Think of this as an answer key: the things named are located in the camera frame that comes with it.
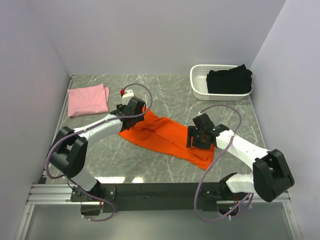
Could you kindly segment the orange t shirt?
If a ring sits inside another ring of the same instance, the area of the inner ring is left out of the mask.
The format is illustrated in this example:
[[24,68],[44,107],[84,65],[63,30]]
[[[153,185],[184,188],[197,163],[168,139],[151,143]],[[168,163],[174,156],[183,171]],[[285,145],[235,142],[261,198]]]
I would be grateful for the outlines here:
[[187,130],[185,125],[168,117],[158,117],[150,110],[143,121],[118,135],[139,147],[184,159],[206,170],[213,161],[215,148],[187,148]]

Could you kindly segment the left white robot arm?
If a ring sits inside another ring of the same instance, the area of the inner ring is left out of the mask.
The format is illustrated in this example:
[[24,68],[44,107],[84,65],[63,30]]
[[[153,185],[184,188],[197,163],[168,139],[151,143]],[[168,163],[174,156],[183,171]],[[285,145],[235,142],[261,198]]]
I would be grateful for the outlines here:
[[88,201],[101,199],[101,183],[85,168],[87,150],[104,138],[143,121],[145,107],[145,101],[133,96],[127,104],[118,104],[116,110],[101,120],[77,129],[61,128],[46,157],[47,176],[51,179],[66,177],[82,190]]

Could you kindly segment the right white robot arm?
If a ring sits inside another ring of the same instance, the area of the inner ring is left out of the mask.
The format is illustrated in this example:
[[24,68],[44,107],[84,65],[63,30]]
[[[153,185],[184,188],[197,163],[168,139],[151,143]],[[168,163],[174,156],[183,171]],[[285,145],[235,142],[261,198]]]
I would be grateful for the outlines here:
[[227,126],[214,125],[206,113],[195,117],[193,123],[187,128],[187,148],[225,150],[252,171],[251,174],[230,173],[217,183],[218,189],[208,191],[209,194],[221,200],[230,200],[238,193],[257,194],[270,203],[294,186],[295,180],[280,150],[256,146]]

